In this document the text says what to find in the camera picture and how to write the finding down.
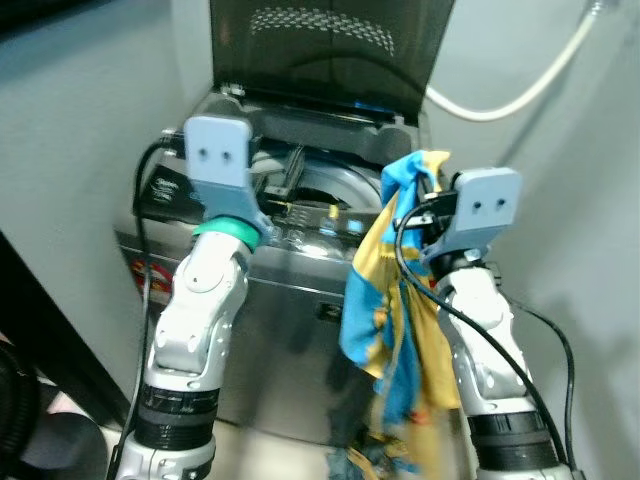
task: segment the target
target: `white cable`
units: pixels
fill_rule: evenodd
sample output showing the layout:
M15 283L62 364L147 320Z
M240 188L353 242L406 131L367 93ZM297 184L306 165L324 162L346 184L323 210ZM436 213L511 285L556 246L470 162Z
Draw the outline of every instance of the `white cable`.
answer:
M513 102L491 111L473 111L453 103L431 86L427 86L427 98L450 114L470 122L493 122L516 113L538 97L567 66L584 42L585 38L587 38L601 7L602 5L600 1L597 1L593 5L580 22L578 29L575 31L567 45L564 47L562 52L560 52L560 55L558 55L547 71L544 72L544 74L526 92L516 98Z

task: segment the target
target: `cable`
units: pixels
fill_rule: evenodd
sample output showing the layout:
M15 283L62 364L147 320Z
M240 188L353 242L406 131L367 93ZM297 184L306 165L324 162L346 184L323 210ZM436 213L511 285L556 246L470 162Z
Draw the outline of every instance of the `cable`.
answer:
M491 345L505 359L505 361L509 364L509 366L514 370L514 372L516 372L516 375L518 375L518 377L520 377L520 380L522 380L522 382L524 383L525 387L527 388L529 394L533 398L536 406L538 407L538 410L539 410L540 416L542 417L542 420L544 421L544 423L547 425L547 428L549 429L549 433L551 435L551 439L553 441L553 445L555 447L556 454L558 455L558 460L561 463L564 463L566 465L567 464L567 456L566 456L564 447L562 445L562 440L560 438L560 434L558 433L558 428L556 427L556 424L553 421L553 417L551 416L551 413L547 409L547 406L544 403L544 400L542 399L542 396L540 395L540 392L535 387L533 382L531 382L531 380L529 380L529 376L526 374L526 372L522 368L520 368L520 365L518 365L518 363L513 359L513 357L511 355L509 355L509 352L507 352L504 349L504 347L502 345L500 345L500 343L495 338L493 338L489 333L487 333L487 331L484 328L482 328L477 322L472 320L470 317L465 315L463 312L455 309L454 307L449 305L447 302L445 302L442 299L440 299L436 294L434 294L428 288L426 288L422 284L422 282L420 282L420 280L413 274L413 272L411 270L409 270L409 267L407 266L407 262L404 259L404 255L402 254L402 237L404 235L404 230L405 230L405 228L407 226L407 223L409 222L409 220L412 217L424 213L429 208L430 208L430 204L429 203L423 203L423 204L418 205L417 207L415 207L412 210L410 210L409 213L407 213L402 218L402 221L400 222L400 225L398 226L398 230L397 230L397 233L396 233L396 239L395 239L395 255L396 255L396 261L398 262L398 265L400 266L400 270L402 272L402 275L407 280L409 280L409 282L411 284L413 284L413 286L416 287L429 300L434 302L436 305L438 305L440 308L442 308L443 310L445 310L449 314L458 317L464 323L469 325L473 330L475 330L482 338L484 338L487 341L487 343L489 343L489 345Z
M513 115L522 110L535 100L553 82L556 77L573 59L578 49L584 43L587 35L596 22L598 13L602 8L602 0L596 0L589 11L584 15L575 33L553 61L551 66L531 85L522 95L512 102L490 111L474 111L461 107L439 93L434 87L427 86L427 98L435 105L463 120L470 122L493 122Z
M551 328L551 330L553 330L553 332L558 336L560 342L562 343L562 347L564 348L564 353L567 358L567 393L564 403L564 445L567 450L567 459L569 461L569 466L571 467L571 470L577 471L578 466L576 463L575 455L573 453L573 429L571 425L573 410L573 391L575 388L576 373L575 360L573 358L573 351L571 349L571 345L569 344L569 340L567 339L564 332L560 329L560 327L552 320L549 320L544 315L536 312L524 303L510 297L509 295L504 293L504 291L500 290L500 293L511 305L545 323L549 328Z
M109 462L109 470L107 471L107 480L113 480L118 472L120 466L120 460L122 457L122 450L127 436L131 432L133 418L138 407L138 401L140 398L140 391L142 389L142 382L144 380L144 364L147 359L147 336L149 335L149 295L151 293L151 259L149 255L149 244L147 242L147 234L144 228L144 222L142 220L141 202L140 197L142 194L142 181L144 179L144 171L146 169L149 160L156 152L161 148L166 148L167 137L162 137L159 140L153 142L145 152L142 154L136 169L135 184L133 190L133 212L136 217L136 232L138 239L140 240L140 251L142 252L142 260L144 262L144 284L142 287L142 333L140 335L140 346L138 349L138 365L136 372L136 383L133 390L133 397L131 399L131 406L120 439L117 445L113 447L111 452L111 460Z

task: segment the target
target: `gray wall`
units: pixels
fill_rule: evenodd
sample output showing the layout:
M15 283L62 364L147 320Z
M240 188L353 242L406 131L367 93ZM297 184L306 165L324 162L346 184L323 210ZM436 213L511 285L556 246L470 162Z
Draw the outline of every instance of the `gray wall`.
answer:
M210 27L204 0L98 5L0 44L0 225L129 393L140 303L112 219L210 85Z
M554 58L581 7L459 1L433 84L476 109L502 105ZM493 257L505 290L556 319L572 341L575 450L588 478L640 478L637 7L621 2L603 14L568 72L517 116L471 124L427 103L433 145L453 152L452 170L510 165L524 175L517 224ZM536 320L518 320L534 379L561 422L561 346Z

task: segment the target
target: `washing machine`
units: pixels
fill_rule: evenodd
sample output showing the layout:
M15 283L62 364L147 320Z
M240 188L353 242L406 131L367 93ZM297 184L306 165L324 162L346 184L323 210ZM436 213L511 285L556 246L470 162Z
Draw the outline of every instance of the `washing machine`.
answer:
M346 277L381 210L382 168L420 147L423 92L451 6L211 2L214 85L194 113L251 125L247 167L274 225L234 323L222 420L332 446L362 424L373 379L338 345ZM203 220L184 159L160 159L142 209L157 314ZM132 198L115 230L140 287Z

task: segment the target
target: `fabric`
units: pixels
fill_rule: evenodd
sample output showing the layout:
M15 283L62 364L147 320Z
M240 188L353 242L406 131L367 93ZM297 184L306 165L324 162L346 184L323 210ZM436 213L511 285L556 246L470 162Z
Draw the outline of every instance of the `fabric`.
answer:
M416 206L420 173L429 177L435 191L441 190L438 171L448 158L447 152L418 151L382 171L384 208L354 257L340 332L345 355L378 379L373 433L407 427L409 457L434 474L439 471L433 455L437 440L428 419L435 410L458 408L460 400L436 306L403 280L395 260L392 222ZM407 230L402 251L409 267L428 285L429 272L417 262L421 240L420 230ZM412 438L423 444L412 445Z

